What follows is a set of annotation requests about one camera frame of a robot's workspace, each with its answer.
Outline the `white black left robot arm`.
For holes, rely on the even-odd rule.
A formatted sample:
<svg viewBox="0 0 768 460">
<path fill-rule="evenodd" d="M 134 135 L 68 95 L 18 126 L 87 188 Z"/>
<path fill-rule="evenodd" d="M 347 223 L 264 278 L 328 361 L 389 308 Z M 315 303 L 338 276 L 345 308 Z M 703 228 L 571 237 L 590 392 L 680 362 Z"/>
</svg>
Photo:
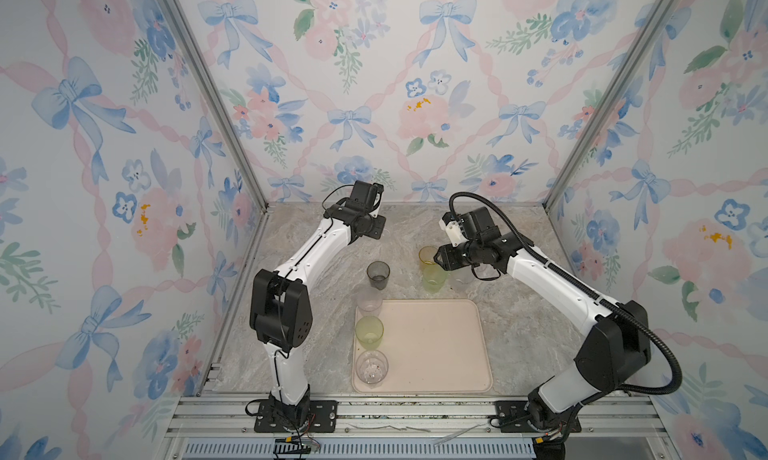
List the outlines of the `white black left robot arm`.
<svg viewBox="0 0 768 460">
<path fill-rule="evenodd" d="M 310 399 L 301 350 L 313 324 L 310 294 L 343 249 L 360 238 L 381 238 L 383 193 L 379 183 L 355 182 L 349 195 L 323 209 L 317 229 L 295 254 L 253 279 L 249 326 L 269 358 L 270 401 L 287 414 L 304 413 Z"/>
</svg>

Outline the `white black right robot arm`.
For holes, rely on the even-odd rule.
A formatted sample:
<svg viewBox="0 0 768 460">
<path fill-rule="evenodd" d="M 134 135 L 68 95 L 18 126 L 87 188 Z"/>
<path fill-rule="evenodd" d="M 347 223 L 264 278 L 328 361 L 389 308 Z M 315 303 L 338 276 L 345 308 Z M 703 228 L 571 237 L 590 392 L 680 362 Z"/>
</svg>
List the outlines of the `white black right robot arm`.
<svg viewBox="0 0 768 460">
<path fill-rule="evenodd" d="M 455 271 L 490 266 L 527 285 L 563 314 L 584 336 L 571 364 L 528 395 L 525 416 L 539 431 L 568 421 L 579 404 L 585 405 L 619 389 L 651 359 L 651 342 L 634 321 L 645 326 L 647 314 L 636 302 L 604 299 L 562 267 L 552 262 L 523 235 L 502 234 L 487 208 L 457 215 L 445 213 L 440 229 L 449 243 L 441 246 L 435 262 Z"/>
</svg>

